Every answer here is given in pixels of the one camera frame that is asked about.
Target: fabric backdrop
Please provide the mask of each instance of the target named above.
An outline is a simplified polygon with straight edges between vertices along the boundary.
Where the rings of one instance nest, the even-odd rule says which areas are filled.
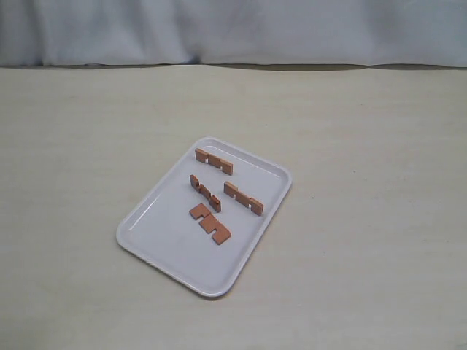
[[[467,0],[0,0],[0,64],[467,66]]]

